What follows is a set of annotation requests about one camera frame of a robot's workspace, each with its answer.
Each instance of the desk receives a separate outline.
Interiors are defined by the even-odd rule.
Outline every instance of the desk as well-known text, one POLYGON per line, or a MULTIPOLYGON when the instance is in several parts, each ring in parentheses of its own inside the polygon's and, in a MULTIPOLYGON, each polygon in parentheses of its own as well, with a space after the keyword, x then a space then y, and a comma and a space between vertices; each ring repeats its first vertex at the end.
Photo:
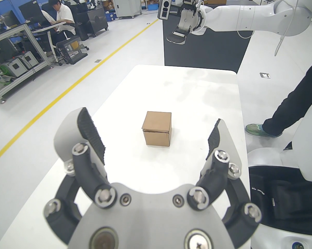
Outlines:
MULTIPOLYGON (((146 193, 195 184, 208 154, 207 139, 219 117, 233 137, 242 161, 241 180, 249 191, 236 74, 199 68, 135 66, 93 116, 106 147, 108 180, 146 193), (172 112, 170 147, 145 145, 141 127, 148 110, 172 112)), ((16 216, 0 241, 0 249, 66 248, 43 217, 43 207, 55 196, 64 175, 63 162, 58 160, 16 216)), ((91 201, 79 192, 75 202, 84 214, 91 201)), ((223 217, 229 206, 227 195, 223 193, 213 205, 223 217)), ((241 248, 250 249, 250 242, 241 248)))
MULTIPOLYGON (((227 0, 226 5, 257 5, 248 0, 227 0)), ((164 62, 165 65, 212 68, 218 70, 239 70, 250 39, 242 39, 236 31, 215 32, 207 29, 204 35, 189 34, 184 45, 176 45, 166 40, 180 21, 179 17, 169 15, 163 21, 164 62)), ((241 31, 248 37, 252 31, 241 31)))
POLYGON ((37 30, 34 30, 34 31, 31 32, 32 34, 37 34, 37 33, 41 33, 41 32, 47 31, 47 35, 48 35, 48 39, 49 39, 49 44, 50 44, 50 47, 51 47, 51 51, 52 51, 52 53, 53 53, 53 56, 54 56, 56 62, 58 62, 56 53, 55 53, 55 51, 54 51, 54 48, 55 48, 56 46, 52 44, 52 38, 51 38, 50 29, 55 28, 55 27, 57 27, 57 26, 61 26, 61 25, 65 24, 65 23, 66 23, 66 22, 61 22, 61 23, 54 24, 54 25, 51 25, 51 26, 47 26, 47 27, 44 27, 44 28, 40 28, 40 29, 37 29, 37 30))
POLYGON ((27 37, 29 38, 30 42, 35 47, 36 51, 39 53, 39 55, 41 56, 43 61, 41 63, 39 63, 38 65, 36 65, 35 67, 33 67, 32 69, 30 69, 29 71, 27 71, 26 73, 24 73, 22 76, 16 78, 9 85, 6 85, 3 88, 1 88, 0 89, 0 100, 3 99, 3 95, 4 94, 6 94, 12 88, 17 86, 19 83, 23 82, 25 79, 30 77, 32 74, 34 74, 35 72, 41 70, 42 68, 44 68, 47 65, 51 65, 51 62, 49 61, 48 57, 44 54, 43 50, 41 49, 41 47, 37 43, 37 40, 35 39, 33 34, 30 32, 30 29, 29 29, 27 24, 22 24, 22 25, 19 25, 17 27, 14 27, 12 29, 9 29, 9 30, 7 30, 5 32, 0 33, 0 41, 3 40, 3 39, 6 39, 6 38, 13 37, 14 35, 22 32, 22 31, 27 35, 27 37))

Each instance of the yellow floor line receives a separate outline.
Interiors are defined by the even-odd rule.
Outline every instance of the yellow floor line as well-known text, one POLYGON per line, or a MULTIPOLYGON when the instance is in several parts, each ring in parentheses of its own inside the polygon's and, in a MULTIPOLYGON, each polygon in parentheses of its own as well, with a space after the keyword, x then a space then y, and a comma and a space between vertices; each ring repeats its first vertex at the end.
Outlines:
POLYGON ((122 49, 124 46, 129 44, 132 40, 134 40, 136 37, 138 37, 140 34, 142 34, 145 30, 147 30, 149 27, 151 27, 155 22, 155 20, 150 25, 148 25, 146 28, 141 30, 139 33, 137 33, 133 38, 128 40, 126 43, 124 43, 122 46, 120 46, 118 49, 113 51, 110 55, 108 55, 104 60, 102 60, 98 65, 96 65, 93 69, 88 71, 85 75, 83 75, 80 79, 78 79, 74 84, 72 84, 68 89, 66 89, 63 93, 61 93, 57 98, 55 98, 46 108, 44 108, 40 113, 36 115, 35 118, 33 118, 30 122, 28 122, 3 148, 0 150, 0 157, 12 146, 13 143, 17 141, 18 138, 20 138, 24 132, 30 128, 40 117, 42 117, 51 107, 53 107, 57 102, 59 102, 64 96, 67 95, 74 87, 76 87, 80 82, 82 82, 86 77, 88 77, 91 73, 93 73, 97 68, 99 68, 103 63, 105 63, 108 59, 110 59, 115 53, 117 53, 120 49, 122 49))

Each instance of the white floor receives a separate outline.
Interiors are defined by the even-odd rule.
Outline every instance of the white floor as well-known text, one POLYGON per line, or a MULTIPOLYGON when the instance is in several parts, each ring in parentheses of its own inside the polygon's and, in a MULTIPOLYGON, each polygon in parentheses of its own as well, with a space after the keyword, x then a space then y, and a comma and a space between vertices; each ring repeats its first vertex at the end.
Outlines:
MULTIPOLYGON (((141 15, 109 23, 109 31, 85 42, 88 57, 75 65, 56 67, 27 84, 0 105, 0 150, 33 117, 92 69, 157 18, 141 15)), ((312 64, 312 24, 301 35, 286 38, 273 56, 279 36, 255 32, 241 64, 238 80, 244 124, 262 123, 291 92, 312 64), (269 73, 263 79, 260 72, 269 73)), ((137 64, 164 65, 162 22, 157 21, 78 84, 0 158, 0 239, 45 176, 57 155, 53 136, 68 112, 85 106, 93 115, 137 64)), ((247 150, 265 146, 284 147, 297 125, 276 139, 246 134, 247 150)))

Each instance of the white table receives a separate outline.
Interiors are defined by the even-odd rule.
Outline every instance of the white table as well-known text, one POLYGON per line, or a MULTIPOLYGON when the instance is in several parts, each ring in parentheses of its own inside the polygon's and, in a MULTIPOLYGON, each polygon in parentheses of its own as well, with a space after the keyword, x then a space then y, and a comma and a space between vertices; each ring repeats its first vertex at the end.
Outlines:
POLYGON ((51 25, 51 26, 43 27, 43 28, 40 28, 40 29, 37 29, 37 30, 34 30, 34 31, 31 32, 32 34, 37 34, 37 33, 41 33, 41 32, 47 31, 47 35, 48 35, 48 40, 49 40, 49 44, 50 44, 50 47, 51 47, 51 51, 53 53, 53 56, 54 56, 56 62, 58 62, 56 53, 54 51, 54 48, 56 46, 52 44, 52 38, 51 38, 50 29, 55 28, 55 27, 60 26, 60 25, 63 25, 63 24, 66 24, 66 22, 61 22, 61 23, 54 24, 54 25, 51 25))
MULTIPOLYGON (((244 126, 236 74, 232 71, 173 66, 136 66, 93 116, 106 147, 105 169, 110 182, 140 192, 161 193, 182 184, 195 184, 208 153, 207 139, 222 118, 242 161, 242 176, 249 191, 244 126), (142 124, 148 110, 172 112, 170 147, 147 146, 142 124)), ((58 160, 23 206, 0 249, 66 248, 43 217, 64 178, 58 160)), ((80 211, 90 200, 79 192, 80 211)), ((214 203, 220 216, 229 202, 223 193, 214 203)), ((250 241, 244 246, 250 248, 250 241)))

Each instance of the green sneaker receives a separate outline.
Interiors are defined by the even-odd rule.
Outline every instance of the green sneaker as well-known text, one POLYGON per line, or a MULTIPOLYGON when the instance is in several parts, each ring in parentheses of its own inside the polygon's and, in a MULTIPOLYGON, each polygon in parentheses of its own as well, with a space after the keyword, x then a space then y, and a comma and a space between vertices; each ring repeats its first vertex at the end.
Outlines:
POLYGON ((254 136, 271 137, 271 138, 277 138, 282 134, 280 133, 277 136, 269 135, 263 130, 262 125, 256 123, 251 123, 247 125, 245 130, 247 133, 252 134, 254 136))

